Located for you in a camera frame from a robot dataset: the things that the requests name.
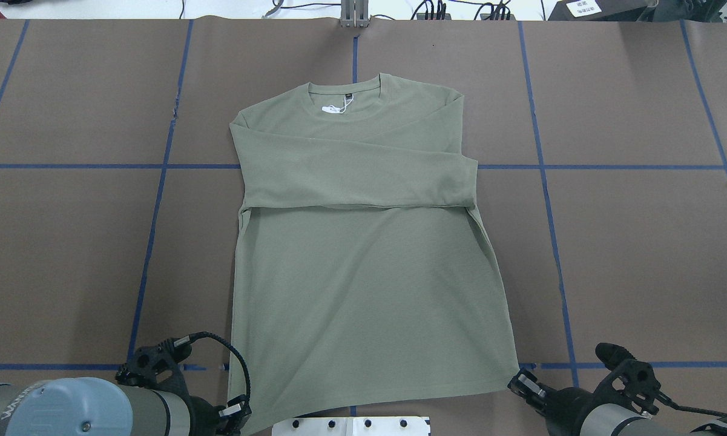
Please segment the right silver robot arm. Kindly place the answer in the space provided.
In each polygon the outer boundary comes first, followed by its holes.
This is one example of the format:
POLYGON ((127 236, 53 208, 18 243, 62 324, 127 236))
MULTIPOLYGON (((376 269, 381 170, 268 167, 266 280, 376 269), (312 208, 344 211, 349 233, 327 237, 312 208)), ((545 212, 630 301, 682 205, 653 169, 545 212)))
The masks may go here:
POLYGON ((592 392, 551 388, 526 369, 507 387, 543 417, 549 435, 727 435, 727 414, 674 402, 662 392, 650 364, 628 358, 606 367, 608 374, 592 392), (712 420, 691 431, 673 430, 653 419, 658 403, 712 420))

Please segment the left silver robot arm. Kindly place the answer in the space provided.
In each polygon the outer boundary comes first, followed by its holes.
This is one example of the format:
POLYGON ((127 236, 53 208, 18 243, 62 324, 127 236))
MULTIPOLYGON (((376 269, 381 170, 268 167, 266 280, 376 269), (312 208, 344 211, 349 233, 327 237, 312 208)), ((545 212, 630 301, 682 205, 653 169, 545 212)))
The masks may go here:
POLYGON ((0 435, 239 435, 250 414, 244 395, 213 406, 94 377, 0 383, 0 435))

